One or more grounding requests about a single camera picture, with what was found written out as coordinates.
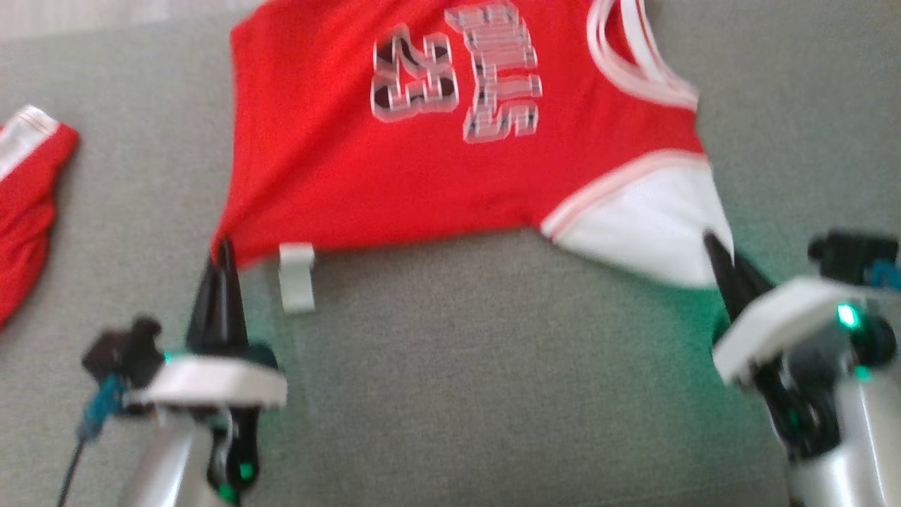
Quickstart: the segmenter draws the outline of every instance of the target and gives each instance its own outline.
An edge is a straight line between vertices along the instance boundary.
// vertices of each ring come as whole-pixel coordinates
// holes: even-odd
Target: printed number 23
[[[372,49],[376,72],[370,93],[372,114],[383,122],[396,122],[420,113],[446,113],[460,103],[457,75],[451,61],[451,42],[442,33],[423,38],[423,52],[410,42],[406,25],[395,28],[391,39]],[[401,85],[401,66],[415,79]]]

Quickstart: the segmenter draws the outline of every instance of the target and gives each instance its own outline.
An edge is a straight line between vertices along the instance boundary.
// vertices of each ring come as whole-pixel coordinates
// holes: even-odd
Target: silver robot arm
[[[732,321],[714,342],[714,364],[724,383],[767,403],[793,506],[901,507],[901,389],[888,372],[897,345],[879,314],[896,294],[862,285],[870,257],[894,263],[897,243],[830,238],[839,246],[823,277],[778,287],[705,238]],[[858,254],[855,265],[836,253]]]
[[[159,324],[137,318],[131,330],[104,332],[82,359],[98,383],[125,386],[126,412],[154,418],[121,507],[234,507],[259,477],[259,414],[285,406],[287,379],[268,346],[248,341],[230,244],[217,260],[207,262],[186,352],[162,354]]]

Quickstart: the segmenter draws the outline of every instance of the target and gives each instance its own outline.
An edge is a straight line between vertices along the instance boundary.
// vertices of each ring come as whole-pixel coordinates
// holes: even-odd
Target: basketball jersey
[[[704,286],[703,232],[731,245],[642,0],[272,0],[232,56],[239,266],[529,226]]]
[[[76,131],[35,106],[0,126],[0,331],[41,275],[53,185],[77,142]]]

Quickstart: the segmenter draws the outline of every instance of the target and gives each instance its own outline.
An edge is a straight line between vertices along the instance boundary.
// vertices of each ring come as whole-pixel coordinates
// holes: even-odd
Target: gray fabric surface
[[[777,279],[807,239],[901,224],[901,12],[888,0],[651,0],[737,244]],[[0,336],[2,505],[53,502],[104,326],[181,338],[231,162],[236,17],[0,45],[0,111],[32,102],[83,142],[59,184],[46,272]],[[759,402],[724,388],[717,297],[662,288],[528,231],[324,256],[318,311],[280,312],[271,264],[242,275],[289,406],[263,420],[247,504],[780,506]],[[114,505],[147,444],[117,421],[74,506]]]

